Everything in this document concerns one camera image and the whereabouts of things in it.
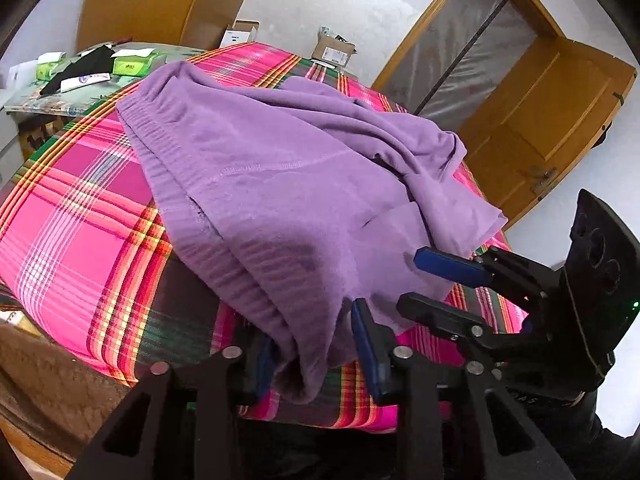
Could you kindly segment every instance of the patterned tablecloth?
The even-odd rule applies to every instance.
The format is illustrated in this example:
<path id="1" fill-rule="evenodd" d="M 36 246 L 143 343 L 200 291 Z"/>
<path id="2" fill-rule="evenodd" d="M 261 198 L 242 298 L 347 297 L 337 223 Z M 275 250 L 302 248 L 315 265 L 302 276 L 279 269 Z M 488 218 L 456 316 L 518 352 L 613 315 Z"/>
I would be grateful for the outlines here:
<path id="1" fill-rule="evenodd" d="M 190 60 L 222 84 L 277 88 L 304 76 L 404 112 L 334 70 L 259 43 L 233 45 Z M 158 360 L 197 362 L 227 345 L 236 314 L 178 259 L 124 134 L 114 104 L 136 84 L 69 124 L 0 192 L 0 276 L 33 319 L 93 368 L 133 385 Z M 455 178 L 481 194 L 461 166 Z M 502 233 L 488 244 L 508 248 Z M 479 248 L 482 253 L 486 245 Z M 484 288 L 456 285 L 447 302 L 481 314 L 496 330 L 517 332 L 521 311 Z M 450 364 L 453 343 L 422 327 L 398 341 Z M 330 428 L 388 431 L 396 408 L 378 408 L 357 363 L 331 370 L 318 397 L 294 405 L 270 392 L 243 414 Z"/>
<path id="2" fill-rule="evenodd" d="M 192 56 L 202 54 L 204 50 L 191 48 L 188 46 L 167 45 L 162 43 L 123 43 L 114 48 L 122 50 L 124 48 L 154 48 L 156 52 L 166 54 L 166 62 L 188 59 Z M 70 58 L 73 62 L 80 59 L 80 56 Z M 61 64 L 54 73 L 60 72 L 66 66 Z M 40 97 L 40 90 L 47 84 L 46 81 L 34 81 L 27 87 L 16 92 L 4 105 L 7 112 L 30 112 L 33 114 L 49 114 L 67 117 L 80 117 L 87 113 L 96 103 L 112 95 L 114 92 L 122 90 L 124 87 L 140 81 L 141 77 L 111 75 L 109 81 L 103 81 L 82 88 L 76 88 L 64 93 Z"/>

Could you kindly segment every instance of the door panel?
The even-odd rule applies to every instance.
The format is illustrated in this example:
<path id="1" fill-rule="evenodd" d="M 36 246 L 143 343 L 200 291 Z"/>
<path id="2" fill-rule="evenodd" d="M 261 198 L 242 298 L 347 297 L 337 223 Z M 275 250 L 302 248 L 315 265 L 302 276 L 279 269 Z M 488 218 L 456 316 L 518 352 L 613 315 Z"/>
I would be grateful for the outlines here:
<path id="1" fill-rule="evenodd" d="M 510 222 L 584 156 L 636 76 L 623 61 L 565 38 L 538 38 L 462 126 L 466 162 Z"/>

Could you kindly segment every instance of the screw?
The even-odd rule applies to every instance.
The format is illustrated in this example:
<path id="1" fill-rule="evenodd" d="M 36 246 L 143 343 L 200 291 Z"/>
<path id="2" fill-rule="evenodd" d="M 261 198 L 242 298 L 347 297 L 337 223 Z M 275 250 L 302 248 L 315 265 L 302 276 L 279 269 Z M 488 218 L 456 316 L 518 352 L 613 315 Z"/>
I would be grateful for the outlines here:
<path id="1" fill-rule="evenodd" d="M 158 361 L 151 365 L 151 373 L 153 375 L 164 375 L 169 371 L 169 363 L 166 361 Z"/>
<path id="2" fill-rule="evenodd" d="M 472 375 L 482 375 L 482 372 L 484 372 L 484 366 L 478 361 L 469 361 L 466 364 L 466 371 Z"/>
<path id="3" fill-rule="evenodd" d="M 394 348 L 394 355 L 399 359 L 408 359 L 412 355 L 414 355 L 414 351 L 411 350 L 408 346 L 396 346 Z"/>
<path id="4" fill-rule="evenodd" d="M 222 357 L 225 359 L 236 359 L 242 355 L 242 349 L 239 346 L 228 346 L 222 351 Z"/>

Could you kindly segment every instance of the purple garment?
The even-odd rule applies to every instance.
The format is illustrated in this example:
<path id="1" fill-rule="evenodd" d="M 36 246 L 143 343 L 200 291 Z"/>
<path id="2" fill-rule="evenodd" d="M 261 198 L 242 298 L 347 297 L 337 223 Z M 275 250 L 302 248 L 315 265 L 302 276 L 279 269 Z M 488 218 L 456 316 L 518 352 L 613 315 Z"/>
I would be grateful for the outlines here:
<path id="1" fill-rule="evenodd" d="M 354 360 L 351 300 L 406 330 L 400 294 L 452 287 L 418 271 L 415 250 L 466 257 L 506 222 L 452 177 L 455 134 L 319 82 L 229 88 L 177 62 L 116 107 L 175 252 L 273 337 L 276 387 L 293 401 Z"/>

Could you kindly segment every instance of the black device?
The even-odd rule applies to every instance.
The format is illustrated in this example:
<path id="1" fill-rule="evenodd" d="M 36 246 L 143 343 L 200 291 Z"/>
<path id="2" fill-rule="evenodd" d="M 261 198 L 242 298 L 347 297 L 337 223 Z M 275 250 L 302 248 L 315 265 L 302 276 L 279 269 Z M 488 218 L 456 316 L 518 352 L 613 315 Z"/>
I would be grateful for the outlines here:
<path id="1" fill-rule="evenodd" d="M 566 263 L 551 270 L 490 248 L 473 260 L 431 248 L 416 266 L 469 286 L 488 286 L 529 315 L 518 334 L 496 334 L 481 317 L 409 292 L 399 313 L 455 341 L 463 367 L 437 364 L 374 322 L 355 300 L 351 322 L 376 404 L 397 404 L 398 479 L 444 477 L 443 417 L 453 430 L 448 457 L 460 480 L 572 480 L 523 404 L 564 405 L 595 390 L 614 348 L 640 311 L 640 244 L 618 216 L 585 190 Z M 95 435 L 67 480 L 240 480 L 238 406 L 267 392 L 274 343 L 242 324 L 231 346 L 196 365 L 152 365 Z M 0 466 L 22 478 L 15 455 Z"/>

